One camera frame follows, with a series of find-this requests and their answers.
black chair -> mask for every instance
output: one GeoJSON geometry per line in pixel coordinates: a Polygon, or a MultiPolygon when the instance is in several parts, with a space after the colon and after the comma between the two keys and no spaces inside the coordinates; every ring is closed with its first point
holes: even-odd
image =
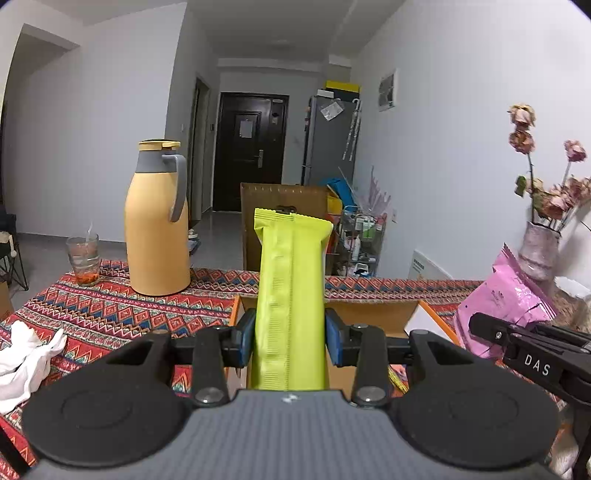
{"type": "Polygon", "coordinates": [[[17,256],[12,257],[10,244],[0,243],[0,279],[9,286],[14,280],[19,286],[28,290],[29,284],[22,266],[21,248],[18,244],[17,216],[6,213],[3,205],[0,205],[0,232],[8,232],[12,235],[14,249],[17,252],[17,256]]]}

green package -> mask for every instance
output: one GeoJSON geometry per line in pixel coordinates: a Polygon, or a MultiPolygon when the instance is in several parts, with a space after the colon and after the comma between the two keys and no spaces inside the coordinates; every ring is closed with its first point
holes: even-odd
{"type": "Polygon", "coordinates": [[[323,390],[324,254],[332,223],[255,210],[262,244],[249,383],[259,390],[323,390]]]}

white bottle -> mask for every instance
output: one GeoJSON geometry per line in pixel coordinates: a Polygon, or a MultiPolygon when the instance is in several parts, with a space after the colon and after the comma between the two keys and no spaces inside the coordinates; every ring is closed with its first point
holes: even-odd
{"type": "Polygon", "coordinates": [[[355,242],[353,242],[353,253],[351,254],[351,260],[356,262],[359,258],[359,250],[361,249],[361,239],[357,236],[355,237],[355,242]]]}

black round disc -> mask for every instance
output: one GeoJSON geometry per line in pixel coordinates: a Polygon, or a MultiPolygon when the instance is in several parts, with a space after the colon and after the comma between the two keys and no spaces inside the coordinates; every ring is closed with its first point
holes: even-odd
{"type": "Polygon", "coordinates": [[[541,460],[558,428],[550,397],[498,367],[455,368],[453,377],[426,379],[400,399],[401,434],[427,455],[466,469],[541,460]]]}
{"type": "Polygon", "coordinates": [[[186,416],[180,399],[155,381],[46,390],[27,405],[23,429],[37,455],[62,465],[140,460],[169,443],[186,416]]]}

yellow thermos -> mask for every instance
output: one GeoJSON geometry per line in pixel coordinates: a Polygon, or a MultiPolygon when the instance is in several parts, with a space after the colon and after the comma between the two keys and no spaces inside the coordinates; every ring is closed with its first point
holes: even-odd
{"type": "Polygon", "coordinates": [[[180,143],[146,140],[125,201],[125,242],[131,288],[148,296],[184,290],[190,283],[187,246],[187,160],[180,143]]]}

